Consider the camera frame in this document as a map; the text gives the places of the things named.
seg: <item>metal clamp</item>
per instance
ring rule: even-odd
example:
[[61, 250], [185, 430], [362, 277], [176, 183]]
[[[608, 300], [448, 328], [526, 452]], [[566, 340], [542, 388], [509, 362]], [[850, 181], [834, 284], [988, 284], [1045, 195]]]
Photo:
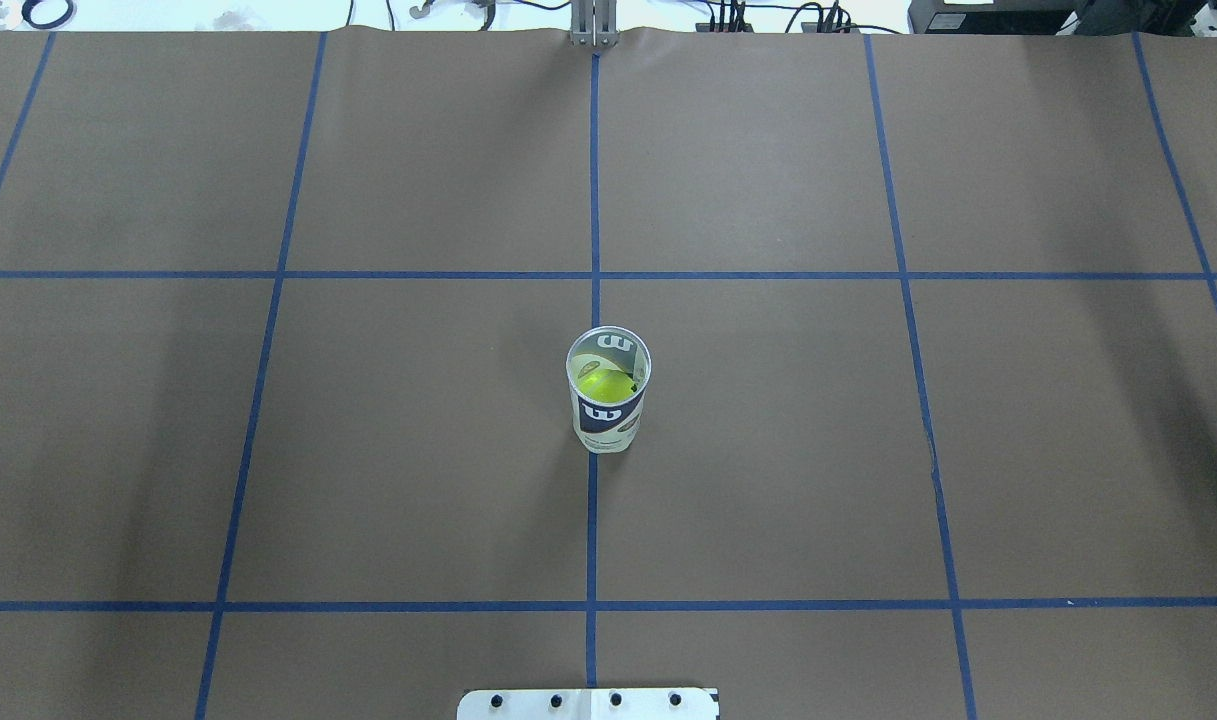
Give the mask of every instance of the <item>metal clamp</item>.
[[617, 45], [617, 0], [572, 0], [572, 28], [568, 35], [573, 45]]
[[458, 720], [719, 720], [713, 688], [472, 691]]

